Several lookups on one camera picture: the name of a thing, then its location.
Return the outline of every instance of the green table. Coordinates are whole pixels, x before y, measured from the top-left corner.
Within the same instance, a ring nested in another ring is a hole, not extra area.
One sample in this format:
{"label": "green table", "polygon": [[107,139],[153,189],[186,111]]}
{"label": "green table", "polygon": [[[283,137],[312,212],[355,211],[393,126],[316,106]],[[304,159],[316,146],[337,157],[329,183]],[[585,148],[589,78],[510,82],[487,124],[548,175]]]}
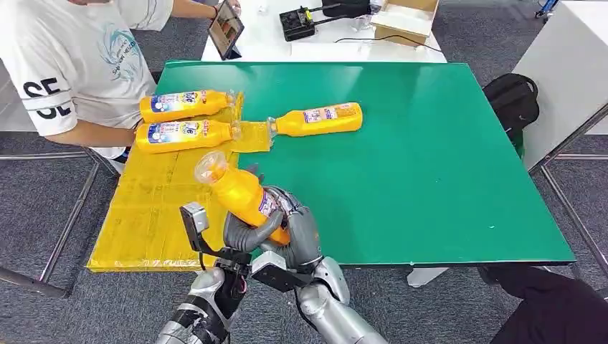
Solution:
{"label": "green table", "polygon": [[341,264],[566,264],[568,244],[466,64],[170,62],[157,93],[244,91],[244,120],[359,102],[355,133],[277,137],[259,163]]}

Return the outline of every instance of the plastic bottle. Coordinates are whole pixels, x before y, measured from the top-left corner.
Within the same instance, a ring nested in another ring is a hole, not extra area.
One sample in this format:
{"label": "plastic bottle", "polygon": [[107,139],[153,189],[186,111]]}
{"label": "plastic bottle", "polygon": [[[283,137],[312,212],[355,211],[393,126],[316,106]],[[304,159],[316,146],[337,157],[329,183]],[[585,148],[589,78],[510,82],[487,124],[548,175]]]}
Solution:
{"label": "plastic bottle", "polygon": [[234,95],[230,92],[204,90],[144,97],[139,103],[139,109],[144,121],[158,123],[197,115],[213,115],[233,103]]}
{"label": "plastic bottle", "polygon": [[277,134],[307,136],[355,131],[362,123],[363,111],[356,102],[293,110],[277,119],[268,118],[271,137]]}
{"label": "plastic bottle", "polygon": [[147,153],[165,153],[199,147],[215,147],[240,136],[238,122],[189,120],[143,124],[137,129],[137,146]]}
{"label": "plastic bottle", "polygon": [[[224,208],[253,226],[264,224],[279,208],[277,200],[264,190],[254,174],[229,166],[222,152],[207,153],[196,165],[194,177],[211,187]],[[286,245],[290,240],[282,227],[277,228],[270,239],[279,245]]]}

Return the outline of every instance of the bottle label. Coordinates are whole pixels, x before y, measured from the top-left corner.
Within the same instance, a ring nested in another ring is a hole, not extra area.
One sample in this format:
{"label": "bottle label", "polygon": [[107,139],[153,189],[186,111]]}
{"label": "bottle label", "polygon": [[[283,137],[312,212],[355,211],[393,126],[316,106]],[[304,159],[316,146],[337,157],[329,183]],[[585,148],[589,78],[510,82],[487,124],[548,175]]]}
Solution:
{"label": "bottle label", "polygon": [[155,95],[152,97],[150,106],[155,113],[167,113],[192,109],[198,102],[203,104],[207,102],[205,91]]}
{"label": "bottle label", "polygon": [[148,141],[150,143],[175,143],[193,141],[197,136],[207,136],[209,121],[200,122],[167,122],[150,125]]}
{"label": "bottle label", "polygon": [[264,214],[266,217],[269,217],[272,211],[274,211],[277,207],[277,200],[275,200],[274,197],[269,195],[266,190],[264,190],[262,201],[260,202],[260,206],[257,208],[257,210],[259,210],[260,213]]}
{"label": "bottle label", "polygon": [[353,115],[354,113],[352,110],[347,110],[350,108],[351,104],[347,102],[346,104],[306,110],[304,111],[304,121],[306,123],[315,123],[322,120],[335,120],[338,118],[338,112],[342,115]]}

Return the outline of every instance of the gray carpet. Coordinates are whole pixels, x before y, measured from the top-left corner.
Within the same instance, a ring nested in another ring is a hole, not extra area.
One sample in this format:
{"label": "gray carpet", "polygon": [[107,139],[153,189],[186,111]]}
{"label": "gray carpet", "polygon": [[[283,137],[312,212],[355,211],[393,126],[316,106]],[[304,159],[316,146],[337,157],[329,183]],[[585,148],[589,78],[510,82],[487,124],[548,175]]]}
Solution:
{"label": "gray carpet", "polygon": [[[450,61],[471,65],[481,85],[508,72],[541,25],[531,19],[533,1],[444,0],[434,32]],[[167,59],[198,59],[206,39],[205,21],[172,19],[161,33],[136,33],[151,69]],[[65,151],[35,134],[0,133],[0,154]],[[577,153],[608,153],[608,140],[587,137]],[[581,218],[608,251],[606,162],[563,162],[551,170]],[[72,208],[90,160],[0,161],[0,265],[38,275]],[[595,288],[608,286],[593,257],[547,182],[534,181],[579,260],[574,269]],[[188,290],[193,273],[93,274],[83,268],[95,242],[116,180],[100,172],[52,282],[74,285],[72,296],[54,300],[0,282],[0,343],[150,343]],[[353,306],[392,343],[488,343],[518,300],[481,282],[472,268],[450,269],[433,283],[413,289],[405,269],[353,269],[346,279]],[[291,294],[281,295],[255,281],[242,305],[233,343],[320,343],[299,318]]]}

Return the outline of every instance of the black backpack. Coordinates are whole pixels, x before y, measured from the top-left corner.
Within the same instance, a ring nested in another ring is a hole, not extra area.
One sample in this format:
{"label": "black backpack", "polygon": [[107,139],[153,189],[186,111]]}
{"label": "black backpack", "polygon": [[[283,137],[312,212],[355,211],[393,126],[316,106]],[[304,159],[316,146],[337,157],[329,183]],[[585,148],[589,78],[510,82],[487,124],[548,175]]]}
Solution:
{"label": "black backpack", "polygon": [[483,93],[511,141],[538,118],[538,87],[529,77],[515,73],[502,75],[487,84]]}

